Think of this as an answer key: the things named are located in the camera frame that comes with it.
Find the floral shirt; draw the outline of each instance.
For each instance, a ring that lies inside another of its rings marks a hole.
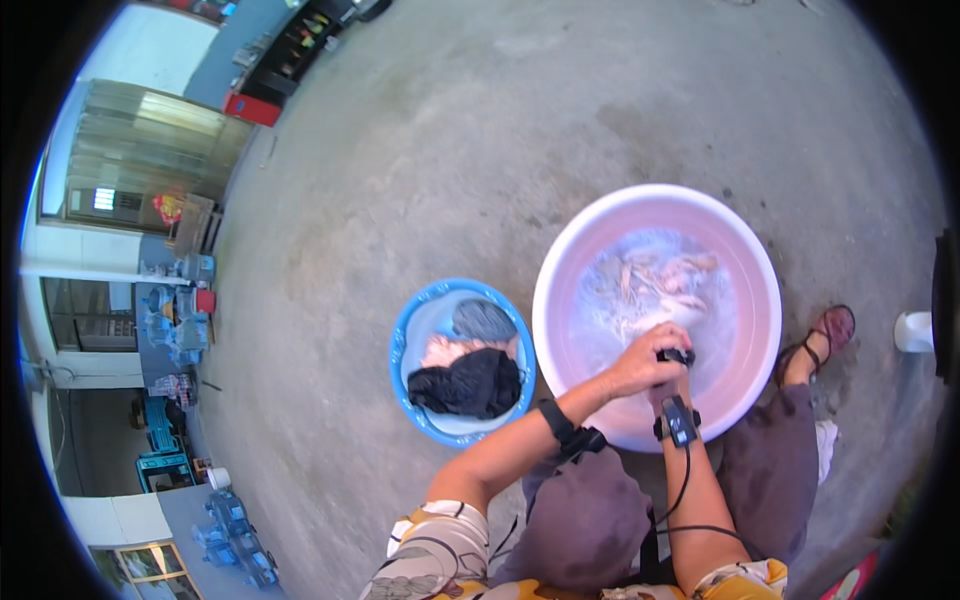
[[[487,586],[487,520],[453,500],[428,502],[394,525],[387,562],[373,575],[361,600],[683,600],[672,586],[629,586],[584,596],[533,579]],[[782,598],[786,566],[768,559],[730,564],[704,577],[694,600]]]

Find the blue plastic basin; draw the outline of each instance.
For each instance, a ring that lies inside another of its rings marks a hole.
[[[420,368],[431,333],[450,338],[453,333],[453,311],[462,300],[489,300],[503,309],[516,325],[520,341],[516,347],[516,366],[520,371],[520,398],[514,407],[496,419],[480,420],[461,415],[438,415],[410,403],[407,376]],[[396,318],[390,342],[390,379],[400,407],[417,428],[437,442],[454,447],[467,447],[497,427],[519,419],[530,406],[537,384],[537,356],[527,323],[507,297],[486,283],[473,279],[441,279],[417,292]]]

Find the gray pants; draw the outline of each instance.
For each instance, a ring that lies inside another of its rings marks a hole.
[[[809,387],[792,385],[723,435],[717,479],[737,533],[765,554],[755,558],[789,564],[804,548],[817,492],[813,423]],[[632,575],[647,534],[655,539],[650,496],[611,448],[585,454],[577,464],[558,463],[544,461],[524,476],[527,527],[492,585],[536,579],[594,593]],[[641,553],[641,575],[650,558]]]

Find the pink clothing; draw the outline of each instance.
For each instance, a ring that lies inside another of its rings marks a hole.
[[[420,366],[427,367],[449,367],[453,361],[464,354],[470,354],[483,348],[494,348],[503,350],[507,357],[516,360],[516,344],[520,336],[515,335],[506,342],[484,342],[483,340],[457,340],[449,339],[440,333],[433,333],[426,340],[426,352],[423,354],[423,360]]]

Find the concrete ground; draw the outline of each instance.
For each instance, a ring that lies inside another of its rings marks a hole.
[[[791,581],[882,524],[943,391],[931,357],[898,354],[891,335],[899,312],[929,306],[936,173],[846,9],[741,4],[397,0],[257,132],[229,194],[201,369],[223,391],[202,387],[200,407],[292,595],[355,597],[455,453],[391,391],[404,302],[466,276],[529,316],[563,226],[646,181],[704,190],[750,224],[780,276],[785,339],[828,303],[857,314],[856,343],[817,384],[842,438]],[[629,464],[657,478],[649,457]],[[516,487],[497,498],[492,539],[522,511]]]

